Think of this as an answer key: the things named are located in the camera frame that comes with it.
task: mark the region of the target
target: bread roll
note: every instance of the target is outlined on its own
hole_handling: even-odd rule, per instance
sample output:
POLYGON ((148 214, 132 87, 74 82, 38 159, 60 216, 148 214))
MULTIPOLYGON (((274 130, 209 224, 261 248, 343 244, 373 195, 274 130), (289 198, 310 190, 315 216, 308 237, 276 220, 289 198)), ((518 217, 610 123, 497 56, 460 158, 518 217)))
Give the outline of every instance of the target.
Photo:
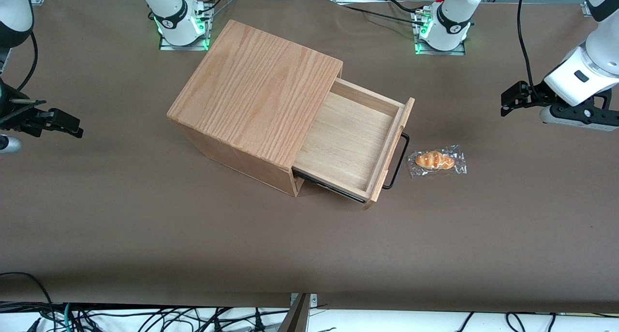
POLYGON ((415 163, 427 169, 447 170, 453 168, 456 161, 438 151, 431 151, 416 156, 415 163))

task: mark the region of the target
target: wood grain top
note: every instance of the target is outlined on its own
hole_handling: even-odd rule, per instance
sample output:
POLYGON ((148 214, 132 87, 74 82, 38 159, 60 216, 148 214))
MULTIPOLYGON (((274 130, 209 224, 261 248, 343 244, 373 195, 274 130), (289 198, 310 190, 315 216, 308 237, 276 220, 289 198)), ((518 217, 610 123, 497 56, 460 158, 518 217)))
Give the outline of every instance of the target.
POLYGON ((292 166, 342 61, 230 20, 168 118, 292 166))

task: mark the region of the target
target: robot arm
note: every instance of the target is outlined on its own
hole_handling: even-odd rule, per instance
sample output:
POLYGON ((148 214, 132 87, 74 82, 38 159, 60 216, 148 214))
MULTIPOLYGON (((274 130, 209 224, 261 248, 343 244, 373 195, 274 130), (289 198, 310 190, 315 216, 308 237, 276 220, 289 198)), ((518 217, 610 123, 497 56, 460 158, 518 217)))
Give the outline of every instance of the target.
POLYGON ((204 7, 196 0, 146 0, 155 15, 155 22, 165 39, 183 46, 204 34, 196 23, 204 7))
MULTIPOLYGON (((31 35, 33 13, 30 0, 0 0, 0 48, 13 48, 31 35)), ((81 138, 80 120, 58 109, 37 109, 45 101, 30 100, 20 89, 0 79, 0 130, 15 130, 39 137, 42 131, 62 131, 81 138)), ((0 153, 20 151, 18 138, 0 135, 0 153)))
POLYGON ((597 29, 542 83, 532 87, 520 81, 506 90, 501 95, 501 116, 520 107, 543 106, 544 123, 605 131, 619 127, 619 112, 609 109, 611 88, 619 85, 619 0, 586 2, 597 29), (595 97, 604 100, 601 108, 595 107, 595 97))
POLYGON ((471 27, 471 17, 482 0, 444 0, 434 2, 427 29, 420 34, 436 50, 453 50, 464 41, 471 27))
POLYGON ((30 0, 0 0, 0 48, 22 44, 33 25, 30 0))

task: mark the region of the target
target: metal mounting plate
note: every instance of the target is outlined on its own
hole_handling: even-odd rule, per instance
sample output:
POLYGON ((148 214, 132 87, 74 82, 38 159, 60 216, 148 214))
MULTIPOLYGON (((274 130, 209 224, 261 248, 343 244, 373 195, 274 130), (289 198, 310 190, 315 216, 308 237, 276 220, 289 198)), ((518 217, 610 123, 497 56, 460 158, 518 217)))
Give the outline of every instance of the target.
MULTIPOLYGON (((298 296, 299 294, 290 294, 290 306, 295 303, 295 299, 298 296)), ((318 294, 310 294, 309 298, 309 307, 316 308, 318 306, 318 294)))

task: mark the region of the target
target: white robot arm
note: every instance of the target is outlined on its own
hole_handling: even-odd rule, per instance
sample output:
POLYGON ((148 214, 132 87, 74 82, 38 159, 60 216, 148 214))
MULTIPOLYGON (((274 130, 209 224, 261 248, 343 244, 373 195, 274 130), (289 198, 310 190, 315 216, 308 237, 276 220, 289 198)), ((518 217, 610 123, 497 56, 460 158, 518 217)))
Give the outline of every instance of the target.
POLYGON ((0 0, 0 48, 22 44, 33 24, 30 0, 0 0))
POLYGON ((604 131, 619 127, 619 112, 609 109, 611 88, 619 85, 619 0, 586 2, 597 29, 542 83, 533 87, 520 81, 504 92, 501 116, 520 107, 543 106, 544 123, 604 131), (602 108, 595 107, 594 97, 604 99, 602 108))
POLYGON ((196 0, 146 0, 155 15, 155 22, 165 39, 173 45, 183 46, 204 34, 198 24, 196 0))
POLYGON ((471 17, 482 0, 444 0, 434 2, 428 8, 429 24, 420 34, 428 45, 436 50, 453 50, 466 39, 471 27, 471 17))

